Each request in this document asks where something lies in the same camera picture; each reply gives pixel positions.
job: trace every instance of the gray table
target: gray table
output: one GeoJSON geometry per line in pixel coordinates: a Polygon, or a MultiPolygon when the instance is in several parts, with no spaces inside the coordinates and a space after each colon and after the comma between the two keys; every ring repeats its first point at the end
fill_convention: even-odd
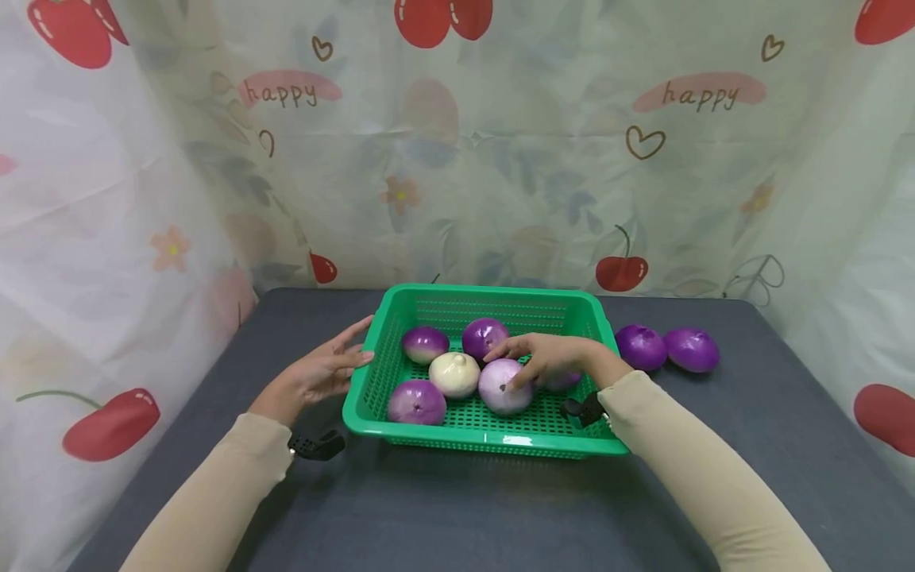
{"type": "MultiPolygon", "coordinates": [[[[376,309],[381,292],[270,292],[191,397],[71,572],[116,570],[136,539],[261,388],[376,309]]],[[[911,571],[915,500],[752,306],[602,298],[611,323],[707,329],[708,377],[654,379],[781,497],[833,570],[911,571]]],[[[341,401],[300,430],[340,421],[341,401]]],[[[583,461],[399,448],[349,436],[328,463],[298,460],[254,516],[230,570],[715,569],[661,484],[632,456],[583,461]]]]}

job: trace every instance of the purple onion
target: purple onion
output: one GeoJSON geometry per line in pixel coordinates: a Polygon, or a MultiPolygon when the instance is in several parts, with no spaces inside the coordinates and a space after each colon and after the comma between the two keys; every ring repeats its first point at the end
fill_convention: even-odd
{"type": "Polygon", "coordinates": [[[522,365],[515,360],[500,358],[486,364],[479,374],[479,396],[483,403],[500,416],[512,416],[527,409],[533,401],[533,383],[513,389],[511,378],[521,371],[522,365]]]}
{"type": "Polygon", "coordinates": [[[658,332],[639,324],[629,324],[616,335],[619,357],[631,368],[650,372],[667,361],[667,344],[658,332]]]}
{"type": "Polygon", "coordinates": [[[664,336],[664,342],[671,362],[688,372],[711,372],[721,360],[718,345],[699,328],[673,329],[664,336]]]}
{"type": "Polygon", "coordinates": [[[388,420],[414,425],[441,425],[445,396],[429,380],[409,380],[394,389],[388,401],[388,420]]]}
{"type": "Polygon", "coordinates": [[[509,338],[509,329],[495,318],[475,319],[464,328],[461,343],[464,353],[478,362],[493,348],[509,338]]]}
{"type": "Polygon", "coordinates": [[[432,360],[448,351],[448,336],[440,329],[420,326],[406,332],[401,338],[401,347],[406,357],[420,365],[428,365],[432,360]]]}
{"type": "Polygon", "coordinates": [[[581,382],[581,372],[556,372],[548,375],[544,388],[555,394],[564,394],[581,382]]]}

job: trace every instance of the left hand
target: left hand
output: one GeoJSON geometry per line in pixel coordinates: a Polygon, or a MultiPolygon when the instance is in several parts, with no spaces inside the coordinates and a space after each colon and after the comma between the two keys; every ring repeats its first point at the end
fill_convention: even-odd
{"type": "Polygon", "coordinates": [[[374,357],[374,352],[362,351],[362,344],[350,346],[373,318],[361,319],[287,367],[258,395],[248,413],[291,427],[305,407],[345,394],[353,371],[374,357]]]}

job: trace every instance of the curtain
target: curtain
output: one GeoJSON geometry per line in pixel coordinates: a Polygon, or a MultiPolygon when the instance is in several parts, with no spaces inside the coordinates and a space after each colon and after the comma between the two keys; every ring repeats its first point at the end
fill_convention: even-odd
{"type": "Polygon", "coordinates": [[[0,569],[66,567],[277,286],[743,298],[915,482],[911,409],[858,415],[915,394],[913,24],[905,0],[4,3],[0,569]]]}

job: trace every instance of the beige sleeve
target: beige sleeve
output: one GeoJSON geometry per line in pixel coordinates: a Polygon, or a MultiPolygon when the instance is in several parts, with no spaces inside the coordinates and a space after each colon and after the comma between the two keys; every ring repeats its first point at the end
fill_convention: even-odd
{"type": "Polygon", "coordinates": [[[829,570],[753,469],[644,372],[597,397],[614,433],[658,476],[723,572],[829,570]]]}
{"type": "Polygon", "coordinates": [[[291,433],[244,414],[162,508],[122,572],[221,572],[248,523],[292,463],[291,433]]]}

